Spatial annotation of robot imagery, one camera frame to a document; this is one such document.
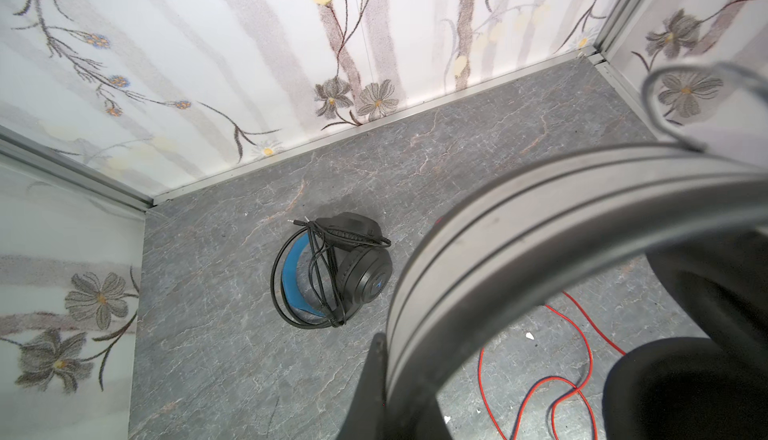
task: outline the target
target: blue headband padding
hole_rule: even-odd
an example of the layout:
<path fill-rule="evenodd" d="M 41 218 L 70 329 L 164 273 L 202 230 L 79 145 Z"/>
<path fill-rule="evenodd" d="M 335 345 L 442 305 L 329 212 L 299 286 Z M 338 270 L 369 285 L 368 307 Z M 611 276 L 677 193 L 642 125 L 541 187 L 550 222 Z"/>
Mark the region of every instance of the blue headband padding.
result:
<path fill-rule="evenodd" d="M 281 277 L 283 281 L 283 292 L 285 292 L 286 298 L 288 299 L 288 305 L 292 308 L 313 315 L 323 316 L 323 314 L 313 309 L 312 306 L 306 302 L 304 295 L 299 291 L 299 284 L 296 282 L 296 271 L 299 269 L 299 257 L 309 244 L 310 236 L 308 234 L 303 234 L 293 243 L 290 252 L 288 252 L 286 262 L 283 263 L 283 275 Z"/>

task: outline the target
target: wall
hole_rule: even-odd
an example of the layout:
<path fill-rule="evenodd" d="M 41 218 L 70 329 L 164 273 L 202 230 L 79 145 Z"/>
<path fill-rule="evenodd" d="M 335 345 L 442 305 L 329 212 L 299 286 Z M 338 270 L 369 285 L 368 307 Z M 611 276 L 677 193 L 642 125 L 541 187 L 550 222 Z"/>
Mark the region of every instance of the wall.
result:
<path fill-rule="evenodd" d="M 2 436 L 128 436 L 144 218 L 0 157 Z"/>
<path fill-rule="evenodd" d="M 640 89 L 648 70 L 672 61 L 733 61 L 768 77 L 768 0 L 646 0 L 606 55 Z M 667 75 L 660 112 L 721 153 L 768 166 L 766 106 L 719 75 Z"/>
<path fill-rule="evenodd" d="M 0 121 L 155 195 L 590 45 L 614 3 L 2 0 Z"/>

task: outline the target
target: black headphones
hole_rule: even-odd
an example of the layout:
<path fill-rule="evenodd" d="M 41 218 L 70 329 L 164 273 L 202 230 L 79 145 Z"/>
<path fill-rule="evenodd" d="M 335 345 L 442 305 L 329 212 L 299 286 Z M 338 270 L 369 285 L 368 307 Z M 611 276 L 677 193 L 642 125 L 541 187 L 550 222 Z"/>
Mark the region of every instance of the black headphones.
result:
<path fill-rule="evenodd" d="M 389 281 L 392 259 L 385 248 L 392 242 L 382 235 L 377 222 L 350 212 L 306 222 L 293 220 L 293 224 L 302 228 L 283 243 L 270 275 L 270 292 L 277 312 L 283 320 L 300 329 L 344 325 L 363 304 L 375 299 Z M 275 274 L 283 253 L 292 243 L 280 274 L 280 293 L 289 317 L 277 301 Z M 299 257 L 307 245 L 312 252 L 307 276 L 319 310 L 306 301 L 296 281 Z M 347 252 L 341 265 L 335 249 Z M 328 294 L 320 276 L 321 264 L 330 277 Z M 302 318 L 298 310 L 325 319 L 311 322 Z"/>

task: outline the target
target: black ear cup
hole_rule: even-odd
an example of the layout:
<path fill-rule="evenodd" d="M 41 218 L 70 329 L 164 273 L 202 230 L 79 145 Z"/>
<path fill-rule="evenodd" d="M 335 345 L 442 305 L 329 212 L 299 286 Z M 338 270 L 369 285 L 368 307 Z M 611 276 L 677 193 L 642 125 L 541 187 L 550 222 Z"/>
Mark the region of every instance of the black ear cup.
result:
<path fill-rule="evenodd" d="M 375 299 L 392 276 L 392 258 L 383 248 L 358 246 L 344 258 L 336 276 L 349 319 L 363 303 Z"/>
<path fill-rule="evenodd" d="M 351 212 L 344 212 L 331 218 L 319 218 L 316 222 L 332 234 L 326 237 L 328 243 L 346 251 L 354 249 L 356 244 L 345 242 L 344 239 L 365 242 L 370 241 L 371 237 L 382 238 L 382 229 L 375 220 Z"/>
<path fill-rule="evenodd" d="M 768 376 L 768 238 L 723 234 L 648 253 L 648 262 L 717 345 Z"/>
<path fill-rule="evenodd" d="M 710 339 L 646 343 L 623 356 L 603 389 L 608 440 L 762 439 L 768 380 Z"/>

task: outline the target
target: floor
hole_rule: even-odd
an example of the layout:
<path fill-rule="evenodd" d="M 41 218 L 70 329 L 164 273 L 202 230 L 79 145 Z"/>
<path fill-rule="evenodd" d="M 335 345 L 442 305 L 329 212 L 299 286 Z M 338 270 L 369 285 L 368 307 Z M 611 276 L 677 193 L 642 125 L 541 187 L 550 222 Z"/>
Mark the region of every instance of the floor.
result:
<path fill-rule="evenodd" d="M 343 211 L 378 220 L 393 242 L 396 279 L 437 218 L 500 173 L 553 154 L 648 140 L 645 126 L 582 59 L 153 209 L 144 239 L 130 437 L 336 436 L 369 342 L 385 329 L 395 282 L 343 328 L 288 326 L 274 311 L 267 283 L 274 255 L 295 231 L 288 220 Z M 644 259 L 571 293 L 624 349 L 702 335 Z M 551 305 L 587 327 L 594 374 L 585 394 L 599 415 L 602 383 L 618 354 L 563 296 Z M 576 381 L 587 362 L 576 331 L 543 308 L 490 342 L 484 385 L 506 433 L 535 380 L 558 374 Z M 438 397 L 455 438 L 497 435 L 482 406 L 476 365 L 476 358 L 467 361 Z M 551 437 L 545 410 L 564 391 L 552 386 L 534 397 L 519 438 Z M 602 428 L 601 418 L 598 423 Z M 558 432 L 590 438 L 578 400 L 558 410 Z"/>

